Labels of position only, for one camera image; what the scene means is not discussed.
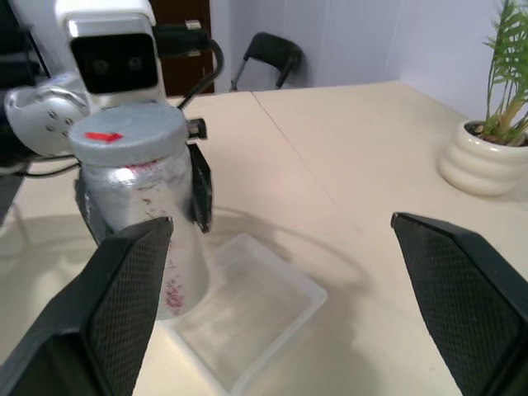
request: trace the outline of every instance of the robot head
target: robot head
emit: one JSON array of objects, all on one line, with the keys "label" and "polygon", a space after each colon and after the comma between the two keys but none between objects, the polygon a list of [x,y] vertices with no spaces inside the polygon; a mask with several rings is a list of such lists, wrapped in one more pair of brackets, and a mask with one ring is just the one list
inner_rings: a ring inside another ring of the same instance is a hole
[{"label": "robot head", "polygon": [[164,98],[148,0],[58,0],[55,14],[87,93],[127,92],[126,101],[134,100],[130,93],[143,100]]}]

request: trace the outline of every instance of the plant stem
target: plant stem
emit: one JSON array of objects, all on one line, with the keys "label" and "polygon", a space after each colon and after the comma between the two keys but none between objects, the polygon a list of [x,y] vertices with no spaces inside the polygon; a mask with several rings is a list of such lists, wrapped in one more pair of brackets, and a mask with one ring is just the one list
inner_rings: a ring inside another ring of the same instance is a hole
[{"label": "plant stem", "polygon": [[513,82],[511,83],[510,85],[510,91],[508,93],[508,100],[507,100],[507,105],[510,106],[510,100],[512,99],[512,92],[513,92]]},{"label": "plant stem", "polygon": [[524,118],[519,124],[516,125],[515,129],[523,133],[528,127],[528,120]]},{"label": "plant stem", "polygon": [[508,92],[508,84],[509,83],[510,83],[509,81],[506,81],[506,84],[504,85],[504,90],[502,91],[501,104],[498,105],[497,114],[502,114],[502,112],[504,111],[504,105],[505,105],[505,102],[506,102],[506,92]]},{"label": "plant stem", "polygon": [[515,129],[518,129],[521,127],[521,125],[524,125],[528,121],[528,112],[519,120],[519,122],[516,123]]},{"label": "plant stem", "polygon": [[501,126],[498,129],[497,135],[501,142],[506,142],[507,136],[510,132],[512,121],[519,111],[521,111],[524,102],[522,100],[522,95],[518,93],[513,97],[513,100],[506,109],[506,112],[503,114],[501,119]]},{"label": "plant stem", "polygon": [[492,101],[492,93],[493,93],[493,74],[495,69],[495,63],[493,62],[495,59],[495,54],[493,53],[493,60],[492,60],[492,66],[489,68],[489,77],[488,77],[488,112],[486,113],[486,120],[489,120],[489,117],[491,116],[490,106]]}]

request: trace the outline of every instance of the door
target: door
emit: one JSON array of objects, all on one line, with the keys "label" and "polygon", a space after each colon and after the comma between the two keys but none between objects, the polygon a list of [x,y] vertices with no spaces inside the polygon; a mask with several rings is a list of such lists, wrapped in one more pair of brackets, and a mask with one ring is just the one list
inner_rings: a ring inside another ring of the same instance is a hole
[{"label": "door", "polygon": [[[209,0],[150,0],[158,25],[185,25],[200,21],[201,28],[211,34]],[[200,56],[162,59],[163,80],[168,96],[187,94],[206,74],[213,70],[210,51]],[[214,92],[211,84],[204,92]]]}]

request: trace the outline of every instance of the silver cap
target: silver cap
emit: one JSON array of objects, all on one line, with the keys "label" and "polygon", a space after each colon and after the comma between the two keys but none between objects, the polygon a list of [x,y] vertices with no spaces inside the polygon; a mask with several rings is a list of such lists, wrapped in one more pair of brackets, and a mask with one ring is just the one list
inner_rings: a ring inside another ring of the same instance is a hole
[{"label": "silver cap", "polygon": [[187,139],[183,112],[159,103],[100,111],[79,121],[69,134],[75,156],[101,167],[149,163],[179,152]]}]

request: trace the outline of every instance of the potted plant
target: potted plant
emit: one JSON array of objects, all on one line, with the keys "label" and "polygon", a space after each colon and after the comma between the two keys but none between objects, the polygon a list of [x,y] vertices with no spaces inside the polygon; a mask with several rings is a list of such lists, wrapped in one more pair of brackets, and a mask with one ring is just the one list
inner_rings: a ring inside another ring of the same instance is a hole
[{"label": "potted plant", "polygon": [[[440,161],[442,176],[471,194],[506,194],[528,168],[527,6],[504,1],[500,20],[493,23],[497,34],[486,43],[493,49],[486,120],[461,125]],[[501,101],[492,113],[496,94]]]}]

